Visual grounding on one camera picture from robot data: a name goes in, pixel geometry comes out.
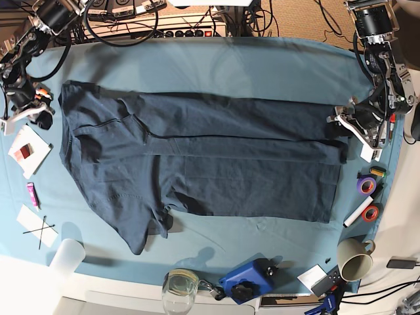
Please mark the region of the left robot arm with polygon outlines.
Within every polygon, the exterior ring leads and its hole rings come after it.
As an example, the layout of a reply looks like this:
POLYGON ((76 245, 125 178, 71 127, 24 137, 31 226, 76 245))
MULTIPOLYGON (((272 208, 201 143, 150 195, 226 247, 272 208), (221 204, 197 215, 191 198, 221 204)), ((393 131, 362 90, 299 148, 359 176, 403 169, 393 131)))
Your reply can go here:
POLYGON ((355 25, 353 49, 373 88, 364 100, 352 97, 335 107, 329 122, 343 126, 370 146, 377 146, 392 116, 410 113, 419 104, 396 32, 390 1, 345 1, 355 25))

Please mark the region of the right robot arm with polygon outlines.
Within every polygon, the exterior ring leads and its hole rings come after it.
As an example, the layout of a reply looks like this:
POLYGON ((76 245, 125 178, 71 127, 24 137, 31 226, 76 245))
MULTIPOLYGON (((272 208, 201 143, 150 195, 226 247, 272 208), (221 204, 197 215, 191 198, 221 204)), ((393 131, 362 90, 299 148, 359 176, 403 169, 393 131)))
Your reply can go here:
POLYGON ((70 51, 71 38, 51 73, 33 77, 27 74, 26 68, 32 58, 45 51, 51 39, 70 31, 70 26, 85 12, 86 5, 86 1, 36 1, 32 5, 33 15, 1 42, 1 90, 5 98, 1 130, 5 135, 13 134, 21 119, 50 129, 53 95, 42 82, 52 78, 62 67, 70 51))

